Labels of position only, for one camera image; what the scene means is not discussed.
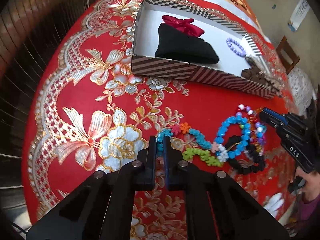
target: black hair tie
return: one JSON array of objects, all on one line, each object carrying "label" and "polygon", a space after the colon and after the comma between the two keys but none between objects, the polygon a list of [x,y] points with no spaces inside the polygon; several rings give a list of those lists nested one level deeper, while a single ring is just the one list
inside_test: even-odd
[{"label": "black hair tie", "polygon": [[[224,147],[229,151],[230,148],[240,143],[241,140],[241,136],[233,135],[228,139]],[[256,151],[256,147],[253,144],[251,144],[250,141],[247,142],[248,145],[245,148],[249,151],[249,156],[253,158],[253,162],[258,165],[251,165],[247,168],[244,168],[236,159],[229,158],[227,160],[232,168],[238,170],[238,173],[243,175],[248,175],[251,172],[257,173],[258,171],[263,171],[266,167],[264,156],[259,156],[259,154]]]}]

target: red tablecloth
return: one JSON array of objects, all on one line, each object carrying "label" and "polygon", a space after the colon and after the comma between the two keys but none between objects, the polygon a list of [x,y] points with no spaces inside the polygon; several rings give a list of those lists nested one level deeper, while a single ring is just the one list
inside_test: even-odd
[{"label": "red tablecloth", "polygon": [[[188,122],[213,141],[218,127],[239,104],[269,107],[279,113],[294,110],[286,75],[274,48],[246,22],[218,5],[188,0],[190,6],[218,10],[252,36],[275,77],[282,77],[283,98],[263,99],[242,92],[194,82],[134,77],[130,70],[133,14],[142,0],[100,0],[74,24],[50,61],[31,108],[23,149],[23,184],[31,221],[35,223],[96,169],[112,171],[147,147],[150,135],[164,127]],[[225,138],[240,134],[230,127]],[[266,133],[267,167],[263,172],[230,174],[259,203],[282,192],[292,203],[287,184],[293,160],[280,147],[272,128]],[[192,138],[172,138],[173,147],[193,146]],[[248,160],[241,155],[244,164]],[[131,238],[185,239],[181,192],[168,192],[162,160],[157,160],[156,188],[139,192],[133,210]],[[201,169],[215,172],[195,157]]]}]

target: white lace cloth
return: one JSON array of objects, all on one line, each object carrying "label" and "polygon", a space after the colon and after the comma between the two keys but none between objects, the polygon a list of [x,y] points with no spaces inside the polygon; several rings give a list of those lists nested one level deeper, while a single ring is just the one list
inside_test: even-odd
[{"label": "white lace cloth", "polygon": [[304,115],[310,105],[313,87],[308,75],[300,68],[294,67],[288,74],[288,81],[299,115]]}]

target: person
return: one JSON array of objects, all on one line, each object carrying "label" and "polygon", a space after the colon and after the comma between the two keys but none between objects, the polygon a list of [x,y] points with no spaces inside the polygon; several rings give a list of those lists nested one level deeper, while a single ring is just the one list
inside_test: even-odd
[{"label": "person", "polygon": [[305,179],[302,194],[297,196],[296,207],[291,217],[292,223],[286,225],[294,240],[319,239],[318,223],[320,221],[320,158],[316,157],[316,168],[305,173],[300,167],[295,176]]}]

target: purple beaded bracelet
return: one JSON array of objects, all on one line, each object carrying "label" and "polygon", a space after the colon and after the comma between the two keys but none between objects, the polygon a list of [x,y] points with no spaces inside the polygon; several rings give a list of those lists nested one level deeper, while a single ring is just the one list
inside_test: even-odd
[{"label": "purple beaded bracelet", "polygon": [[[247,53],[245,52],[244,48],[240,45],[239,42],[233,40],[232,38],[227,38],[226,40],[229,48],[234,52],[236,53],[238,56],[241,56],[241,57],[245,57],[247,55]],[[235,44],[236,46],[238,46],[241,51],[237,51],[233,46],[232,46],[232,43]]]}]

